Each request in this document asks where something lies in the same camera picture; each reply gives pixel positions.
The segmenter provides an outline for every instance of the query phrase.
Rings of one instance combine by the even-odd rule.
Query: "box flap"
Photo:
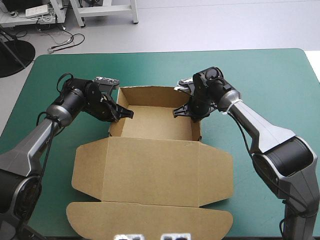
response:
[[[159,240],[165,233],[220,240],[233,223],[227,211],[119,202],[72,202],[66,213],[72,228],[93,240],[113,240],[118,234],[143,234],[146,240]]]
[[[199,143],[199,206],[230,198],[233,175],[231,154]]]
[[[76,149],[73,188],[102,199],[109,138],[81,145]]]
[[[72,186],[102,201],[199,207],[233,192],[230,154],[197,141],[109,137],[80,146]]]

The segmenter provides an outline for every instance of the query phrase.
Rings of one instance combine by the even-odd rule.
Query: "silver arm segment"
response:
[[[44,119],[15,148],[0,155],[0,169],[25,177],[39,175],[42,169],[39,159],[47,147],[52,124],[52,120]],[[54,133],[59,129],[54,122]]]
[[[290,129],[272,125],[240,99],[239,92],[231,90],[221,98],[217,107],[226,109],[231,106],[229,111],[252,138],[251,153],[265,153],[295,136]]]

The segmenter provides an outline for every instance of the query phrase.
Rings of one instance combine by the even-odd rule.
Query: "cardboard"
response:
[[[112,136],[77,149],[72,186],[105,202],[200,207],[232,195],[232,165],[198,141]]]
[[[73,202],[71,226],[92,240],[118,234],[191,233],[192,239],[222,239],[229,212],[198,208],[231,197],[230,154],[199,142],[200,123],[173,117],[188,96],[172,87],[125,87],[118,103],[133,119],[112,123],[110,137],[76,151],[72,186],[101,202]]]
[[[160,240],[165,233],[191,233],[192,240],[220,240],[233,222],[227,211],[121,202],[73,202],[66,211],[73,229],[93,240],[141,233],[146,240]]]
[[[110,126],[115,137],[188,140],[201,138],[200,122],[189,117],[173,117],[173,110],[185,104],[189,96],[167,86],[122,87],[118,104],[134,111],[133,119],[122,118]]]

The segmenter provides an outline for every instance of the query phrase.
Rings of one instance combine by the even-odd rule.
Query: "black mat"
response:
[[[27,41],[11,40],[5,44],[16,54],[21,62],[27,67],[35,58],[34,46]],[[0,43],[0,78],[8,77],[25,69]]]

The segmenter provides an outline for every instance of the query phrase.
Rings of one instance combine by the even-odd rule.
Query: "power strip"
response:
[[[48,5],[36,6],[25,10],[26,18],[33,18],[36,16],[46,15],[49,13]]]

